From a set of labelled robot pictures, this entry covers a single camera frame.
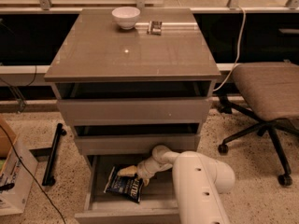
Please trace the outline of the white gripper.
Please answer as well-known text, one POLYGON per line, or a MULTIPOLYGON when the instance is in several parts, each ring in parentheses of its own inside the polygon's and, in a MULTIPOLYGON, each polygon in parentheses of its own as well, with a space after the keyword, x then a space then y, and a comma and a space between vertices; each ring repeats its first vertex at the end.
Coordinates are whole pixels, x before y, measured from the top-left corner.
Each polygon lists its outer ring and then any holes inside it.
POLYGON ((172 167, 168 163, 160 163, 152 157, 140 162, 137 167, 134 165, 122 168, 118 171, 118 176, 133 177, 137 174, 139 178, 142 178, 143 185, 146 187, 150 183, 150 179, 158 172, 163 172, 172 167))

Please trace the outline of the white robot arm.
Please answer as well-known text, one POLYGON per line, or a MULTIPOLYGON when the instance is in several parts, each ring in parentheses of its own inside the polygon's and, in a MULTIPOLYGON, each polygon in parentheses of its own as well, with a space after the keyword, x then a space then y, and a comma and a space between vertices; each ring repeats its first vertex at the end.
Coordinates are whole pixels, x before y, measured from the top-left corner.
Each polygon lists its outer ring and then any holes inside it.
POLYGON ((172 169, 181 224, 230 224, 219 196, 235 184, 235 172, 225 162, 195 151, 177 153, 159 145, 138 165, 122 168, 118 176, 134 176, 148 184, 158 172, 172 169))

